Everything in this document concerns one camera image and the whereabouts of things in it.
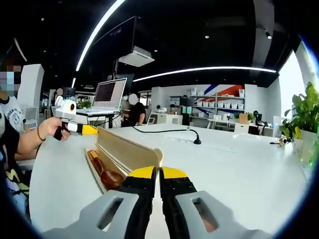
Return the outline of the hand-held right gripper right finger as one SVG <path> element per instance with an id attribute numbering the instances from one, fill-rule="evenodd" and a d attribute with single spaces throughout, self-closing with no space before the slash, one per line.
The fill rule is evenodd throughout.
<path id="1" fill-rule="evenodd" d="M 206 191 L 197 191 L 186 173 L 159 169 L 162 212 L 172 239 L 270 239 L 263 230 L 240 225 L 233 211 Z"/>

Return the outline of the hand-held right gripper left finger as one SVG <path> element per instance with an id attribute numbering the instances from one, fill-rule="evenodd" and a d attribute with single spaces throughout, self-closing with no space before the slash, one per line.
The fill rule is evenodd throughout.
<path id="1" fill-rule="evenodd" d="M 143 239 L 153 210 L 157 168 L 132 171 L 117 190 L 84 207 L 65 228 L 43 233 L 45 239 Z"/>

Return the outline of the person's left hand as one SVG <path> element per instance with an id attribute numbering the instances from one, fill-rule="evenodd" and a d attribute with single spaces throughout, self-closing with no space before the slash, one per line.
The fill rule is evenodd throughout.
<path id="1" fill-rule="evenodd" d="M 62 128 L 62 120 L 56 117 L 51 117 L 43 121 L 37 131 L 41 140 L 45 140 L 48 135 L 54 136 L 56 132 L 61 134 L 61 140 L 67 140 L 71 135 L 70 132 Z"/>

